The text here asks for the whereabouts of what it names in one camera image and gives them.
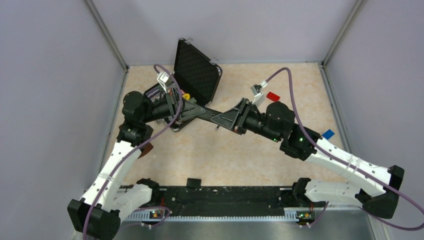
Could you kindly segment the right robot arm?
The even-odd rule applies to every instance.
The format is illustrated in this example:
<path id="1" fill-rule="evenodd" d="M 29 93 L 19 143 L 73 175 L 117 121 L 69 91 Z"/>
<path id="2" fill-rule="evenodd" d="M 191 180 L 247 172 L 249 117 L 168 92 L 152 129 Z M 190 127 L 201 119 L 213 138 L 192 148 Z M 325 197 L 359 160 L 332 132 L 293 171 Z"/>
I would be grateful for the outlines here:
<path id="1" fill-rule="evenodd" d="M 247 131 L 280 143 L 287 156 L 326 168 L 345 179 L 328 182 L 300 178 L 292 185 L 293 200 L 299 206 L 317 202 L 338 202 L 361 207 L 367 213 L 391 219 L 398 206 L 396 191 L 403 181 L 404 170 L 397 166 L 382 167 L 367 162 L 333 145 L 319 133 L 301 128 L 295 113 L 277 101 L 261 113 L 242 99 L 223 113 L 213 113 L 211 121 L 234 133 Z"/>

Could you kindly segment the brown leather pouch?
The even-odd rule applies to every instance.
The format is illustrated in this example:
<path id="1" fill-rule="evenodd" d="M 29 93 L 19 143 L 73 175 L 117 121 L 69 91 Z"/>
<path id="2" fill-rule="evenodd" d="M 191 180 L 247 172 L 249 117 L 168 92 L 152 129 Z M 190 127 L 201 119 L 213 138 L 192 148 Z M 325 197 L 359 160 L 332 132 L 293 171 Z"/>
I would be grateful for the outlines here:
<path id="1" fill-rule="evenodd" d="M 138 159 L 144 157 L 145 155 L 147 155 L 152 149 L 153 149 L 153 145 L 151 143 L 147 143 L 142 149 L 141 149 L 141 153 L 138 156 Z"/>

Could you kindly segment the black battery cover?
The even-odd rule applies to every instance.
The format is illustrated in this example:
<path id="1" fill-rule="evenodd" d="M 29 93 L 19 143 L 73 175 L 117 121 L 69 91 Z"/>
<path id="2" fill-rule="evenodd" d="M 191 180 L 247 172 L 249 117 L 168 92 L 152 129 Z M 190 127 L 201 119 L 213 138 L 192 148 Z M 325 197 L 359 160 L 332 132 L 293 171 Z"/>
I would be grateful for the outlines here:
<path id="1" fill-rule="evenodd" d="M 200 189 L 202 187 L 202 180 L 199 178 L 187 178 L 186 187 L 191 189 Z"/>

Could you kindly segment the yellow round poker chip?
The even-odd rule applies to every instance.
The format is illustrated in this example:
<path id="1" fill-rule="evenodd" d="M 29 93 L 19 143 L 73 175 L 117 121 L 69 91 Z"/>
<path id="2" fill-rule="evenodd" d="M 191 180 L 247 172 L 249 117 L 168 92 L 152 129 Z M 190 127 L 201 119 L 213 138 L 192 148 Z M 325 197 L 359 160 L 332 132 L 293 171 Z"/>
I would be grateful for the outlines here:
<path id="1" fill-rule="evenodd" d="M 183 94 L 182 97 L 187 101 L 191 98 L 191 96 L 188 93 Z"/>

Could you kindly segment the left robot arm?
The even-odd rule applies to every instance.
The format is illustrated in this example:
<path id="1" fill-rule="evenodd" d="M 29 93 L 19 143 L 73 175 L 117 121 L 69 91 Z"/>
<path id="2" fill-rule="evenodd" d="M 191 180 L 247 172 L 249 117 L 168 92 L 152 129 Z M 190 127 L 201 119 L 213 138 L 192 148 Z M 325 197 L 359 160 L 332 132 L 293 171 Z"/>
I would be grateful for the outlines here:
<path id="1" fill-rule="evenodd" d="M 82 239 L 112 240 L 121 223 L 137 208 L 146 204 L 154 207 L 160 193 L 150 183 L 137 183 L 128 192 L 117 196 L 123 179 L 133 163 L 151 149 L 153 134 L 149 122 L 172 117 L 185 120 L 206 113 L 205 107 L 182 98 L 172 88 L 166 98 L 152 102 L 144 93 L 131 91 L 123 98 L 124 122 L 106 164 L 95 181 L 80 199 L 73 199 L 67 207 L 74 229 Z"/>

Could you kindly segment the black poker chip case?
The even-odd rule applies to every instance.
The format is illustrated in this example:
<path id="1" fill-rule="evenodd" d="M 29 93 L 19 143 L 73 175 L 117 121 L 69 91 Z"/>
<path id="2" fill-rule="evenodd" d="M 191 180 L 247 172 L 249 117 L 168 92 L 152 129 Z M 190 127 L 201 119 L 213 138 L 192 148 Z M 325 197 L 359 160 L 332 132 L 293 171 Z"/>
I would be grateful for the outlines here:
<path id="1" fill-rule="evenodd" d="M 188 39 L 180 38 L 177 42 L 177 50 L 173 66 L 173 74 L 183 94 L 189 94 L 190 103 L 204 108 L 212 102 L 217 91 L 222 68 L 212 62 L 209 57 L 197 49 Z M 159 84 L 145 91 L 145 95 L 152 102 L 146 113 L 143 114 L 143 122 L 149 123 L 164 120 L 170 115 L 170 110 L 161 100 L 161 92 L 164 91 Z M 192 120 L 177 120 L 171 125 L 173 129 L 180 130 Z"/>

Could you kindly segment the toy brick train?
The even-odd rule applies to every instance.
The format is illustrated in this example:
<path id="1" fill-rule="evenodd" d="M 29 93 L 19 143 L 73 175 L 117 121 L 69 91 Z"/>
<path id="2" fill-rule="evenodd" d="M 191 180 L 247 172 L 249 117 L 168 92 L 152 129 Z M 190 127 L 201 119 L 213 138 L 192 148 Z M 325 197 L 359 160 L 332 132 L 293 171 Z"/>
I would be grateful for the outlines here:
<path id="1" fill-rule="evenodd" d="M 331 129 L 328 129 L 326 132 L 324 132 L 322 134 L 322 137 L 325 138 L 326 140 L 329 140 L 330 138 L 332 138 L 335 135 L 335 132 L 332 131 Z"/>

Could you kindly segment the black remote control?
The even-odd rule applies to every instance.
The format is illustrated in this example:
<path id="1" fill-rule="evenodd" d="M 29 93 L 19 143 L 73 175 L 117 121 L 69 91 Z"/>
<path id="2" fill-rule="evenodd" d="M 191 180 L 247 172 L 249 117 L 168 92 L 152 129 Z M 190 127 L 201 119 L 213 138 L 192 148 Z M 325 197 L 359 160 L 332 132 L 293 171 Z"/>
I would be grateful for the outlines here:
<path id="1" fill-rule="evenodd" d="M 205 107 L 195 118 L 216 124 L 223 128 L 228 128 L 228 123 L 222 120 L 222 114 L 222 112 Z"/>

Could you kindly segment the red toy brick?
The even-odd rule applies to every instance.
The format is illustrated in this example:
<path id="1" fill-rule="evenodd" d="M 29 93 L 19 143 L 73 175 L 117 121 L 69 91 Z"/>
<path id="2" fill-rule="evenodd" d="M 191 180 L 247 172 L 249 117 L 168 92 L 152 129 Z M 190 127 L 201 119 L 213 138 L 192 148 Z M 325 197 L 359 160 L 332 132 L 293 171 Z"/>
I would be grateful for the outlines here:
<path id="1" fill-rule="evenodd" d="M 269 99 L 270 101 L 278 102 L 281 97 L 270 91 L 267 93 L 266 98 Z"/>

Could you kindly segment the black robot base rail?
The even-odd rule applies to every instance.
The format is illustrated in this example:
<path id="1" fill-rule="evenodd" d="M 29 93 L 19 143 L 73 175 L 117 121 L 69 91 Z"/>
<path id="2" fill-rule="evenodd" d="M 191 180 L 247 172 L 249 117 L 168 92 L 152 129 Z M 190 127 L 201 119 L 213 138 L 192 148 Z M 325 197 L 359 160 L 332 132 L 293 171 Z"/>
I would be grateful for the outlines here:
<path id="1" fill-rule="evenodd" d="M 150 202 L 131 213 L 125 223 L 163 222 L 292 222 L 309 225 L 324 201 L 297 200 L 290 186 L 158 185 Z"/>

